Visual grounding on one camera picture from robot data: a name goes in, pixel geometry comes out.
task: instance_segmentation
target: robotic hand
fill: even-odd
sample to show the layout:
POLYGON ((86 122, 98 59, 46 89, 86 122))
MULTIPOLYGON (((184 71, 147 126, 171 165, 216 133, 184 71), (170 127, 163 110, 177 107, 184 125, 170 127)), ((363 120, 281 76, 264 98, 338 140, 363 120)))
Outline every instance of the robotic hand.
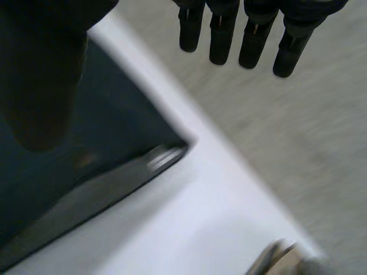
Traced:
MULTIPOLYGON (((240 0, 173 0, 180 8, 179 44, 182 50, 196 50, 205 3, 212 11, 209 59, 216 65, 227 61, 240 0)), ((239 64, 253 69, 264 49, 280 10, 286 27, 279 44, 273 72, 288 77, 293 72, 313 31, 328 15, 341 10, 348 0, 244 0, 248 21, 244 30, 239 64)))

